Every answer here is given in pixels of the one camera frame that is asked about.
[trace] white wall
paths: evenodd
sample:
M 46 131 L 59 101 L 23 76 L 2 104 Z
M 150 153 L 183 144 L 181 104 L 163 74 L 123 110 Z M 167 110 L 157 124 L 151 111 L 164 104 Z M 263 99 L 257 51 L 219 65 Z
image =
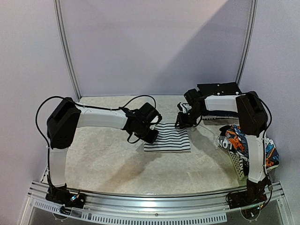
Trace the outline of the white wall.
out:
M 0 7 L 0 224 L 16 225 L 32 180 L 46 166 L 34 117 L 51 95 L 74 96 L 53 1 L 3 1 Z M 42 110 L 40 124 L 57 100 Z
M 268 131 L 280 154 L 280 180 L 300 224 L 300 1 L 259 0 L 241 90 L 256 90 L 272 111 Z
M 233 82 L 251 0 L 63 0 L 83 96 L 184 94 Z

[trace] beige table surface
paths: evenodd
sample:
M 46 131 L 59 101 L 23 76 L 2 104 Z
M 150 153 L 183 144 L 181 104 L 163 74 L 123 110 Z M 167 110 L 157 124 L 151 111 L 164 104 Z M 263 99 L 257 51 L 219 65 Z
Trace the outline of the beige table surface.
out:
M 124 105 L 131 96 L 83 97 L 81 103 L 102 107 Z M 164 122 L 175 122 L 183 96 L 154 96 Z M 140 108 L 142 97 L 127 107 Z M 218 147 L 220 120 L 203 121 L 189 130 L 191 152 L 144 152 L 143 142 L 127 143 L 126 131 L 106 127 L 76 130 L 67 153 L 66 181 L 70 188 L 121 194 L 187 194 L 244 185 L 227 153 Z

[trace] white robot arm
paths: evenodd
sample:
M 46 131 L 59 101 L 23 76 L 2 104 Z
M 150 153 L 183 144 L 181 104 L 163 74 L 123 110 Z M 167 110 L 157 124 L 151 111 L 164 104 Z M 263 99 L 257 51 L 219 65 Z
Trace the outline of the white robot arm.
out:
M 255 92 L 241 93 L 235 82 L 225 84 L 199 84 L 199 90 L 192 89 L 184 94 L 188 105 L 179 104 L 180 112 L 176 126 L 190 128 L 197 125 L 199 117 L 216 114 L 235 114 L 239 118 L 241 131 L 245 134 L 249 153 L 249 175 L 247 193 L 240 199 L 253 203 L 258 193 L 270 185 L 267 176 L 263 140 L 267 129 L 267 113 L 261 99 Z
M 148 143 L 153 143 L 158 135 L 151 125 L 161 121 L 162 116 L 149 103 L 140 109 L 129 110 L 125 107 L 107 109 L 96 106 L 83 106 L 75 103 L 71 98 L 64 98 L 47 120 L 47 136 L 50 140 L 49 149 L 49 193 L 46 199 L 65 204 L 74 196 L 66 189 L 65 167 L 67 151 L 75 135 L 76 128 L 81 127 L 109 127 L 122 129 Z M 74 198 L 81 207 L 84 196 Z

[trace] black cable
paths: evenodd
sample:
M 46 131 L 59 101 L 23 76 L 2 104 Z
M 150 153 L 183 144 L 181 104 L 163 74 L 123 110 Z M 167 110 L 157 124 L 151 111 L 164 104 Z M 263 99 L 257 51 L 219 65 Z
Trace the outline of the black cable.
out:
M 262 210 L 264 207 L 266 207 L 269 204 L 269 202 L 271 201 L 271 198 L 272 198 L 272 194 L 273 194 L 273 190 L 271 190 L 271 192 L 270 192 L 270 197 L 269 197 L 268 201 L 262 204 L 262 206 L 260 207 L 260 210 Z
M 140 98 L 140 97 L 149 97 L 149 98 L 152 98 L 153 101 L 154 101 L 154 108 L 156 109 L 156 101 L 155 101 L 154 97 L 152 97 L 150 95 L 139 95 L 139 96 L 136 96 L 136 97 L 130 99 L 125 105 L 122 106 L 122 108 L 125 108 L 130 102 L 132 102 L 133 100 L 135 100 L 137 98 Z
M 135 144 L 135 143 L 137 143 L 139 140 L 140 140 L 140 138 L 138 138 L 138 139 L 137 139 L 136 141 L 134 141 L 134 142 L 130 142 L 129 140 L 127 140 L 127 141 L 128 141 L 129 144 Z
M 73 103 L 74 105 L 79 106 L 79 107 L 92 108 L 92 109 L 101 109 L 101 110 L 109 110 L 109 111 L 116 111 L 116 110 L 120 110 L 121 108 L 124 108 L 124 107 L 127 106 L 130 102 L 132 102 L 134 99 L 139 98 L 139 97 L 150 97 L 150 98 L 152 98 L 153 101 L 154 101 L 154 108 L 156 108 L 156 101 L 155 101 L 154 97 L 152 97 L 152 96 L 150 96 L 150 95 L 140 95 L 140 96 L 136 96 L 136 97 L 134 97 L 133 99 L 129 100 L 123 107 L 119 107 L 119 108 L 104 108 L 104 107 L 98 107 L 98 106 L 92 106 L 92 105 L 82 105 L 82 104 L 79 104 L 79 103 L 77 103 L 77 102 L 74 102 L 74 101 L 69 100 L 69 99 L 67 99 L 67 98 L 65 98 L 65 97 L 62 97 L 62 96 L 51 96 L 51 97 L 47 98 L 46 100 L 44 100 L 44 101 L 42 102 L 42 104 L 41 104 L 41 105 L 38 107 L 38 109 L 37 109 L 36 116 L 35 116 L 35 124 L 36 124 L 36 127 L 37 127 L 38 132 L 41 134 L 41 136 L 45 139 L 45 141 L 46 141 L 46 143 L 47 143 L 47 148 L 48 148 L 48 153 L 47 153 L 47 157 L 48 157 L 48 159 L 47 159 L 47 167 L 48 167 L 48 181 L 49 181 L 50 185 L 52 185 L 51 179 L 50 179 L 50 161 L 49 161 L 49 158 L 50 158 L 50 143 L 49 143 L 47 137 L 43 134 L 43 132 L 42 132 L 41 129 L 39 128 L 39 125 L 38 125 L 38 114 L 39 114 L 39 111 L 41 110 L 42 106 L 43 106 L 46 102 L 48 102 L 49 100 L 54 99 L 54 98 L 59 98 L 59 99 L 65 100 L 65 101 L 67 101 L 67 102 L 71 102 L 71 103 Z
M 266 132 L 267 132 L 267 130 L 268 130 L 268 128 L 270 127 L 270 125 L 271 125 L 271 123 L 272 123 L 272 113 L 271 113 L 271 110 L 269 109 L 269 107 L 267 106 L 267 104 L 261 99 L 261 98 L 259 98 L 258 96 L 256 96 L 255 94 L 253 94 L 253 93 L 250 93 L 250 92 L 248 92 L 248 93 L 245 93 L 245 94 L 251 94 L 251 95 L 253 95 L 255 98 L 257 98 L 265 107 L 266 107 L 266 109 L 268 110 L 268 113 L 269 113 L 269 115 L 270 115 L 270 121 L 269 121 L 269 124 L 267 125 L 267 127 L 266 127 L 266 129 L 265 129 L 265 131 L 263 132 L 263 135 L 262 135 L 262 138 L 263 138 L 263 142 L 262 142 L 262 146 L 263 146 L 263 165 L 264 165 L 264 169 L 263 169 L 263 172 L 264 172 L 264 174 L 266 175 L 266 176 L 268 176 L 268 174 L 267 174 L 267 169 L 266 169 L 266 166 L 265 166 L 265 164 L 266 164 L 266 150 L 265 150 L 265 135 L 266 135 Z
M 66 208 L 64 205 L 62 205 L 61 208 L 60 208 L 60 213 L 61 214 L 65 214 L 65 215 L 69 216 L 69 215 L 71 215 L 71 212 L 72 212 L 72 210 Z
M 240 191 L 238 191 L 238 190 L 229 192 L 229 193 L 226 195 L 226 197 L 225 197 L 225 201 L 226 201 L 228 204 L 229 204 L 228 196 L 229 196 L 230 194 L 232 194 L 233 192 L 240 193 Z
M 193 127 L 197 127 L 201 123 L 202 117 L 203 117 L 203 115 L 201 115 L 199 122 L 195 126 L 193 126 Z

